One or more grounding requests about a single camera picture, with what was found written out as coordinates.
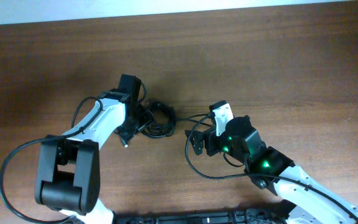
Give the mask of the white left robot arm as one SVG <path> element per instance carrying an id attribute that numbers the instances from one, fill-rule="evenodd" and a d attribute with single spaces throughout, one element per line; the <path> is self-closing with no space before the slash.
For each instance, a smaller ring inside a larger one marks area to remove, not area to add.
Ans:
<path id="1" fill-rule="evenodd" d="M 123 146 L 151 123 L 139 100 L 142 82 L 121 75 L 119 85 L 96 97 L 93 109 L 61 136 L 40 145 L 35 201 L 82 223 L 112 223 L 114 212 L 99 199 L 99 151 L 117 132 Z"/>

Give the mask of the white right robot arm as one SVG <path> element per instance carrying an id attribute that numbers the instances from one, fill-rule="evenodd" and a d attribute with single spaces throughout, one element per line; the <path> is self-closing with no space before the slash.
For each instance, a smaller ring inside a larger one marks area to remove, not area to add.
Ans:
<path id="1" fill-rule="evenodd" d="M 185 132 L 186 147 L 195 154 L 206 150 L 209 156 L 219 152 L 231 156 L 245 167 L 241 174 L 260 189 L 267 189 L 291 209 L 286 223 L 358 223 L 358 207 L 336 195 L 307 174 L 292 159 L 266 144 L 248 116 L 215 124 L 205 131 L 197 126 Z"/>

